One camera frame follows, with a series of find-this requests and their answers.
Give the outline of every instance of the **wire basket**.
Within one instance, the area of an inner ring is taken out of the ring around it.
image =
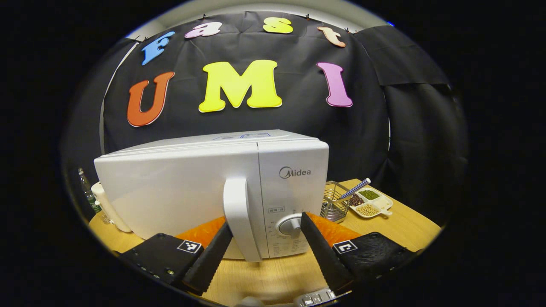
[[[335,181],[326,182],[321,217],[336,223],[341,223],[345,219],[345,216],[347,216],[347,211],[349,210],[348,200],[351,196],[343,199],[340,199],[340,197],[349,190],[350,189]]]

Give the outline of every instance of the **letter m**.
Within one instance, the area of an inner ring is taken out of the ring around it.
[[[248,89],[252,86],[252,94],[247,100],[251,108],[280,107],[282,99],[275,91],[273,70],[277,62],[270,60],[256,60],[239,75],[228,62],[210,63],[203,67],[209,74],[206,84],[205,101],[199,105],[202,113],[221,111],[225,108],[225,101],[220,99],[220,88],[234,108],[238,108]]]

